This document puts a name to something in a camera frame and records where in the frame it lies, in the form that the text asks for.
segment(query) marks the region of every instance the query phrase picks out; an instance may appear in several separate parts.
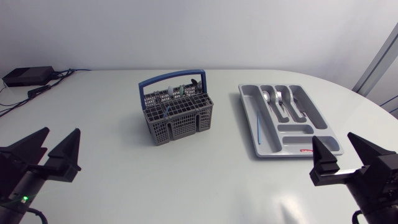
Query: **gray plastic basket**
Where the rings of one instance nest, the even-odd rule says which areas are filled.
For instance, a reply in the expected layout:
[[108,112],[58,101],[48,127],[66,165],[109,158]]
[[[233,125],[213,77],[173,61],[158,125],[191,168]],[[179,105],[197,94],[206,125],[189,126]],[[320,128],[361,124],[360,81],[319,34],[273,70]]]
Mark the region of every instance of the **gray plastic basket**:
[[[147,85],[168,78],[194,74],[201,75],[201,88],[194,84],[184,85],[183,96],[180,96],[180,87],[173,88],[173,97],[167,90],[144,95],[144,87]],[[185,70],[159,75],[140,82],[139,89],[142,110],[156,145],[210,129],[213,102],[206,93],[204,70]]]

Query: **black box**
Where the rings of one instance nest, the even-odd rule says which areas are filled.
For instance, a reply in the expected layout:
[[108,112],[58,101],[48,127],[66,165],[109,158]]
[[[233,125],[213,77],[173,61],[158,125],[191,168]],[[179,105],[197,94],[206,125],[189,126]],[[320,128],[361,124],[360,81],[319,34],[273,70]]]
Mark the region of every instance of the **black box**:
[[46,85],[54,72],[51,66],[16,68],[8,73],[2,80],[7,86]]

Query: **cutlery tray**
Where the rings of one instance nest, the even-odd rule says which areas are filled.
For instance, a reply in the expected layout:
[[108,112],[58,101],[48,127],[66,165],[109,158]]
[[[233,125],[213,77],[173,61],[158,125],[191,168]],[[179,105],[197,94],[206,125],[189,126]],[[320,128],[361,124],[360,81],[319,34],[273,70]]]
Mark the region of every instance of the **cutlery tray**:
[[313,136],[332,154],[343,153],[327,121],[300,85],[240,84],[239,91],[257,156],[312,156]]

